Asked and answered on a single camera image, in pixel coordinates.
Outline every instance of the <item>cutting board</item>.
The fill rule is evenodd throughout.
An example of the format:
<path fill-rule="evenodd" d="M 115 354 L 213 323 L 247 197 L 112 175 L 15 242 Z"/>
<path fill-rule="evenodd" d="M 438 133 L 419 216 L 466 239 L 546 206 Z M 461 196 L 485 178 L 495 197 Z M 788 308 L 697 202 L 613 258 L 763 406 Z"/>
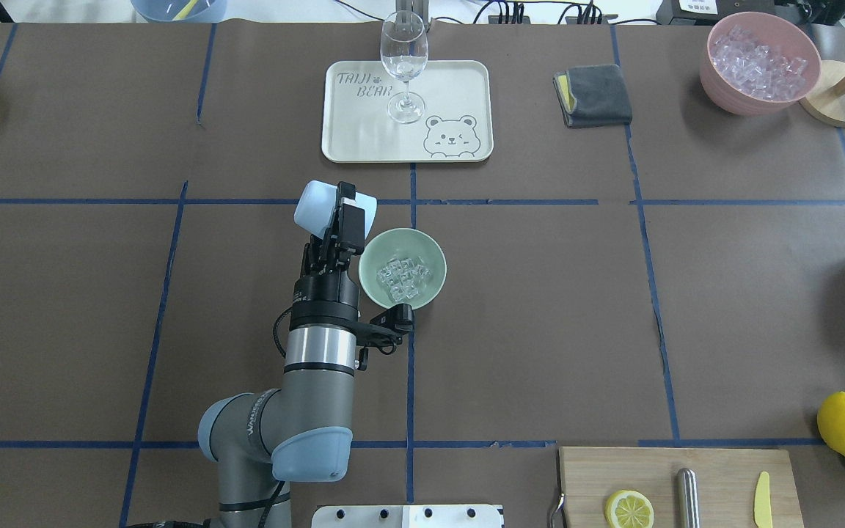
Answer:
<path fill-rule="evenodd" d="M 804 528 L 787 451 L 664 447 L 561 447 L 566 525 L 607 528 L 608 496 L 636 489 L 654 505 L 654 528 L 674 528 L 680 468 L 697 474 L 700 524 L 706 528 L 755 528 L 755 484 L 762 471 L 771 475 L 775 528 Z"/>

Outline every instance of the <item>metal plate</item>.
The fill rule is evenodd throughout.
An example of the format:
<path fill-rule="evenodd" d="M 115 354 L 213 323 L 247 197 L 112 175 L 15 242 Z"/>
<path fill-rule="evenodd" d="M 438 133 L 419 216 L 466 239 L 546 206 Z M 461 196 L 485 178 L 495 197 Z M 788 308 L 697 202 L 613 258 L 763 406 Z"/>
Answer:
<path fill-rule="evenodd" d="M 500 505 L 320 507 L 312 528 L 503 528 Z"/>

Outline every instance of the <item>glass base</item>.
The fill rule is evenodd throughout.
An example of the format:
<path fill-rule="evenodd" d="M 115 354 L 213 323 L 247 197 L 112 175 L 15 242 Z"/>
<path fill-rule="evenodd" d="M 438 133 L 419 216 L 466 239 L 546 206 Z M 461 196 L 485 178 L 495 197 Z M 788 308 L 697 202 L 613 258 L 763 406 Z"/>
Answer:
<path fill-rule="evenodd" d="M 421 117 L 425 116 L 425 101 L 416 92 L 410 92 L 408 98 L 405 92 L 400 92 L 389 98 L 387 114 L 396 123 L 404 125 L 416 123 Z"/>

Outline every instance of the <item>folded towel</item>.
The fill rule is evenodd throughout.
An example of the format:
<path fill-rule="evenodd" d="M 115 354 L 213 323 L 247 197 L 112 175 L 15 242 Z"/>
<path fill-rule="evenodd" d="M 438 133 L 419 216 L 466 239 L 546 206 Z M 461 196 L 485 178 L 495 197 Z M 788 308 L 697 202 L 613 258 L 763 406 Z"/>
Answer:
<path fill-rule="evenodd" d="M 553 84 L 571 129 L 631 122 L 631 101 L 617 64 L 570 67 L 554 74 Z"/>

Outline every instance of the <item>lemon slice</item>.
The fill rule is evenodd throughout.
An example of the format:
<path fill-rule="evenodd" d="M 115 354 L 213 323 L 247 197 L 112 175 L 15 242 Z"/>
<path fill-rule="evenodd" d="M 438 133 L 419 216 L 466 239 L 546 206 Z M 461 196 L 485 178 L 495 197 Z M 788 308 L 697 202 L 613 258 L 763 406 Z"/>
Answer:
<path fill-rule="evenodd" d="M 644 495 L 633 489 L 615 491 L 604 503 L 604 517 L 611 528 L 651 528 L 654 507 Z"/>

